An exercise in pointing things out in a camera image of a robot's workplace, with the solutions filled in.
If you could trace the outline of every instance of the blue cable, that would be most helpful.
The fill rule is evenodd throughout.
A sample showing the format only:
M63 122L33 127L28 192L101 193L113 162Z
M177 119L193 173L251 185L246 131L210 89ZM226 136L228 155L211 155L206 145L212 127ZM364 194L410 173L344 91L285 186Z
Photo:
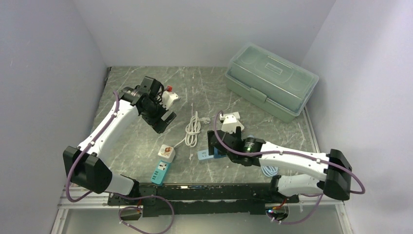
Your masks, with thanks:
M273 177L278 174L278 167L262 166L261 171L266 177Z

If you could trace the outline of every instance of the translucent box lid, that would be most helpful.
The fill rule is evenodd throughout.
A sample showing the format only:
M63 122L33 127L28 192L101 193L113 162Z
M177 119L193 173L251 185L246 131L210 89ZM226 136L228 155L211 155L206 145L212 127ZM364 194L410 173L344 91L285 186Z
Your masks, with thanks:
M248 43L230 61L225 74L263 101L271 101L298 116L319 77L257 45Z

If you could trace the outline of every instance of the table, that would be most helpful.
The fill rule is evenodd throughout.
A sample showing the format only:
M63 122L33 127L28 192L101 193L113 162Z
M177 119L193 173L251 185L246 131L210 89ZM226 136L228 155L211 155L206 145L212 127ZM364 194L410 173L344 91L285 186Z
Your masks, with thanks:
M182 143L176 149L164 183L268 183L259 167L244 167L228 158L199 161L197 152L207 149L207 131L213 129L215 115L238 111L245 126L243 137L253 135L292 149L315 152L308 121L301 113L291 123L284 123L225 87L225 67L112 67L94 119L94 129L103 120L114 102L113 90L135 87L144 76L155 78L165 87L172 86L180 96L172 110L176 119L163 134L157 134L142 118L136 119L119 138L111 151L109 167L139 182L150 182L159 162L157 152L162 144L173 146L185 137L185 126L191 116L211 118L202 125L198 143L190 148Z

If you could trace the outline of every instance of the robotic arm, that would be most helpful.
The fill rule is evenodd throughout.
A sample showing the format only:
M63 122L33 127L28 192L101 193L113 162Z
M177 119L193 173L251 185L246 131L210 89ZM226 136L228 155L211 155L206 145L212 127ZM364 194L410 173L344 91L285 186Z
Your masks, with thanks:
M165 90L159 81L150 77L145 77L134 89L124 88L119 102L113 104L111 111L93 133L76 148L68 146L63 152L68 177L74 162L82 156L71 175L71 182L98 194L106 191L138 197L138 181L114 174L109 169L109 152L120 135L139 115L157 133L163 133L176 117L169 109L177 99L178 95L172 92L171 88Z
M217 134L223 143L232 150L228 150L219 142L214 131L208 131L210 154L213 153L215 147L220 154L226 154L232 162L244 166L275 166L302 173L302 175L273 177L271 189L276 195L291 197L297 194L325 194L337 200L350 199L351 175L334 166L321 163L323 161L332 162L351 172L352 168L341 151L332 149L330 154L310 153L284 148L254 137L241 139L240 127L237 127L233 134L221 130L218 130ZM279 153L258 154L268 151L279 151ZM257 154L246 156L245 153Z

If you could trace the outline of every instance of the box latch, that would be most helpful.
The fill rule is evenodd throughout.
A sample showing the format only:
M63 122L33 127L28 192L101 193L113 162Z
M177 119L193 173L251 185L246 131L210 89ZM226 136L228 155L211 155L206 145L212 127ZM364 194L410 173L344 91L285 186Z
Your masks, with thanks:
M260 91L256 90L255 88L251 88L249 90L249 94L254 97L255 99L259 100L260 102L264 103L267 100L267 95L261 93Z

